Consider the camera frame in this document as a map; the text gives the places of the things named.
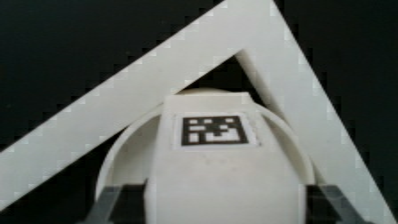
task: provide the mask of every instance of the white curved surface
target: white curved surface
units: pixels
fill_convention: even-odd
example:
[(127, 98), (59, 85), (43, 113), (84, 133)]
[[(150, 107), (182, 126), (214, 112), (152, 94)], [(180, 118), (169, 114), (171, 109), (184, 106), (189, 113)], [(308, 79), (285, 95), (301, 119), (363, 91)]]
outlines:
[(144, 184), (150, 176), (162, 106), (128, 126), (112, 145), (96, 182), (96, 199), (105, 186)]

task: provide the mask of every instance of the qr-like marker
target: qr-like marker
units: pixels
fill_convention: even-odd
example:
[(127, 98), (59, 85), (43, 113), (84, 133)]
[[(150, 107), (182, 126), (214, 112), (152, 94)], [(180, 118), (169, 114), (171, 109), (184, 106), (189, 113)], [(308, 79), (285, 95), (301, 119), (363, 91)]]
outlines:
[(249, 141), (239, 116), (184, 118), (184, 146), (246, 143)]

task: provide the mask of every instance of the black background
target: black background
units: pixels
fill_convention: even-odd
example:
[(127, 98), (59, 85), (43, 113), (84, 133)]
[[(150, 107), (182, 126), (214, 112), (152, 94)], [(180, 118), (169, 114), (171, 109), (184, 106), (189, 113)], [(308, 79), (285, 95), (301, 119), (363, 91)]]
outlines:
[[(216, 4), (0, 0), (2, 148)], [(397, 215), (398, 1), (279, 0), (278, 5)], [(82, 220), (112, 141), (2, 212), (0, 223)]]

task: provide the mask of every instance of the white plastic part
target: white plastic part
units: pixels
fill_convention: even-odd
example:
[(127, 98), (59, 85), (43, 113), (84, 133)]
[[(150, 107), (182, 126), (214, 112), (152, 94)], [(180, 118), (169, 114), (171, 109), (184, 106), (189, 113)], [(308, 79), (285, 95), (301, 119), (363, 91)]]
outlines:
[(144, 184), (150, 177), (162, 106), (128, 126), (112, 145), (96, 182), (96, 199), (105, 186)]
[[(168, 97), (146, 187), (148, 224), (304, 223), (304, 182), (256, 109), (247, 93)], [(228, 119), (230, 129), (244, 130), (247, 139), (255, 135), (258, 144), (223, 135), (223, 147), (208, 138), (184, 144), (196, 132), (189, 127), (207, 126), (207, 136), (216, 126), (231, 124)]]
[(324, 183), (368, 221), (397, 223), (272, 0), (226, 0), (6, 149), (0, 210), (233, 55)]

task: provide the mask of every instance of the white a-frame structure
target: white a-frame structure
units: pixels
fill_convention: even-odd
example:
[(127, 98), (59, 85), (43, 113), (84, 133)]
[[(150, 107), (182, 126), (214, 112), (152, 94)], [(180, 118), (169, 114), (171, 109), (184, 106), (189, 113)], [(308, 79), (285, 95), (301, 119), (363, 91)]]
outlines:
[(272, 0), (226, 0), (6, 149), (0, 209), (231, 56), (299, 136), (319, 181), (340, 186), (368, 221), (397, 223)]

